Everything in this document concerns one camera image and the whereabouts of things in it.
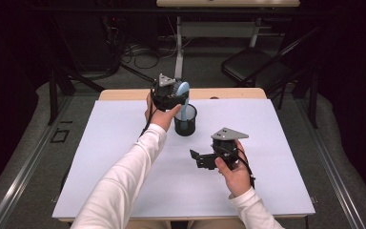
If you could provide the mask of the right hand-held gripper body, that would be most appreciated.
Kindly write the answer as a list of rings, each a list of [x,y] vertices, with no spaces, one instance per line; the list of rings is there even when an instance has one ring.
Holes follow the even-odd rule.
[[[213,153],[206,155],[203,159],[203,167],[209,170],[216,168],[214,160],[221,157],[226,165],[232,170],[234,164],[239,160],[236,141],[242,138],[248,138],[247,134],[224,127],[212,135]]]

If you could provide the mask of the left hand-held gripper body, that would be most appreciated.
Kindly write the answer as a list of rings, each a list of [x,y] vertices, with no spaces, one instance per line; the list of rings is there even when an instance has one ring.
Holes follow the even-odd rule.
[[[162,73],[158,76],[151,92],[152,102],[158,110],[165,112],[173,108],[173,86],[176,83],[175,79],[169,78]]]

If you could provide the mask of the light blue hairbrush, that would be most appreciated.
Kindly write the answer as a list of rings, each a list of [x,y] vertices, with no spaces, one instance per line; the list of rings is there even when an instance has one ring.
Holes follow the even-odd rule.
[[[186,107],[188,106],[188,101],[189,101],[189,92],[190,92],[190,84],[188,82],[183,82],[183,81],[179,81],[177,82],[174,86],[173,86],[173,97],[177,96],[177,95],[186,95],[188,97],[188,99],[186,100],[186,103],[184,105],[181,105],[180,108],[180,113],[182,113],[182,119],[186,120],[187,117],[184,115]]]

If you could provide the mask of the black mesh pen cup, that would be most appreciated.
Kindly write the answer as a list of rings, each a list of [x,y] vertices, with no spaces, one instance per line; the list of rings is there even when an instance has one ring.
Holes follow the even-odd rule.
[[[178,113],[174,117],[174,129],[178,135],[189,136],[195,132],[195,119],[197,116],[197,109],[192,104],[186,107],[184,115],[186,120],[182,119],[182,113]]]

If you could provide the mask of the person's left hand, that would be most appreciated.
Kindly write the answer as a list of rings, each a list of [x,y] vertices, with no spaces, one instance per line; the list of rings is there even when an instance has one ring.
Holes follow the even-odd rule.
[[[180,111],[181,105],[178,104],[171,110],[162,112],[156,109],[153,105],[151,94],[147,95],[147,110],[145,111],[146,120],[150,124],[156,124],[160,126],[165,132],[167,132],[171,126],[173,118]]]

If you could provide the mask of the person's right hand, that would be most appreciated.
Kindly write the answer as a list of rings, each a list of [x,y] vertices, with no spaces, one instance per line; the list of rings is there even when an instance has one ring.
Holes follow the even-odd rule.
[[[251,175],[248,171],[248,159],[239,140],[235,142],[240,156],[236,167],[231,170],[224,160],[218,157],[214,163],[218,172],[225,178],[226,185],[234,198],[237,198],[252,188]]]

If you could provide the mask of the person's right leg beige trousers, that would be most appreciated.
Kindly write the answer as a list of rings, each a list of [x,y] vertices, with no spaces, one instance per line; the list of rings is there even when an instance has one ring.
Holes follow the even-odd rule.
[[[246,229],[240,219],[204,219],[193,220],[187,229]]]

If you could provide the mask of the person's leg beige trousers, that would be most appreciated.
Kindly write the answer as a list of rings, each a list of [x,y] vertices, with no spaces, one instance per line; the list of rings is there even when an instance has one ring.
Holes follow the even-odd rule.
[[[187,229],[246,229],[240,219],[204,219],[193,220]]]
[[[136,221],[131,223],[132,229],[172,229],[172,225],[169,221]]]

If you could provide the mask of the person's left leg beige trousers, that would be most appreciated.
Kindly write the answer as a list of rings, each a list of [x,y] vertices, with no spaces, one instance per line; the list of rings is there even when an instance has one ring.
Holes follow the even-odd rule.
[[[136,221],[131,223],[132,229],[172,229],[172,225],[169,221]]]

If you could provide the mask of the white-legged desk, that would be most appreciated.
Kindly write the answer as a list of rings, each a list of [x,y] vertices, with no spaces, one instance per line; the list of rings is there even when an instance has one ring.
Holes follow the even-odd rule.
[[[300,5],[299,0],[156,0],[156,5],[166,10],[237,10],[237,9],[290,9]],[[174,77],[182,78],[183,73],[183,37],[248,37],[250,46],[255,45],[261,18],[247,22],[229,21],[184,21],[181,16],[176,17],[176,63]]]

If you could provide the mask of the black folding chair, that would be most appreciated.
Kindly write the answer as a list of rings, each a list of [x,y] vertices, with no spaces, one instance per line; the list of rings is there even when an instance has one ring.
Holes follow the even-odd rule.
[[[257,48],[246,48],[223,61],[221,71],[236,87],[260,88],[265,94],[273,93],[306,72],[303,67],[291,66],[290,58],[320,32],[321,28],[309,31],[275,55],[268,55]]]

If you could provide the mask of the black metal stand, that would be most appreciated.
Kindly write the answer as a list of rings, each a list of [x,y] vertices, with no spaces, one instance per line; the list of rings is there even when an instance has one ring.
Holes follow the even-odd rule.
[[[318,86],[317,72],[314,70],[308,70],[299,77],[293,90],[294,98],[303,98],[306,94],[309,94],[307,116],[314,128],[317,128],[316,124],[317,86]]]
[[[49,80],[51,108],[49,125],[51,125],[54,120],[59,116],[57,89],[60,89],[65,96],[73,96],[75,94],[75,88],[71,83],[73,79],[83,83],[84,85],[94,89],[97,92],[101,93],[105,90],[104,87],[99,86],[98,84],[89,80],[87,77],[69,68],[61,67],[59,69],[52,70]]]

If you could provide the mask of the aluminium floor rail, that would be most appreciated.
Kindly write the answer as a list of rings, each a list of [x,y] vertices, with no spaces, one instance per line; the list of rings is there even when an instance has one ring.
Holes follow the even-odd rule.
[[[9,164],[0,177],[0,229],[68,229],[52,216],[75,149],[69,108],[63,99],[49,125],[38,107]]]
[[[346,219],[349,222],[351,229],[366,229],[366,225],[357,211],[350,192],[346,188],[345,183],[341,178],[340,173],[338,172],[321,135],[308,117],[308,109],[305,105],[305,102],[302,99],[296,99],[295,104],[301,113],[304,125],[306,126],[315,146],[317,147],[321,164],[324,167],[328,179],[331,182],[336,198]]]

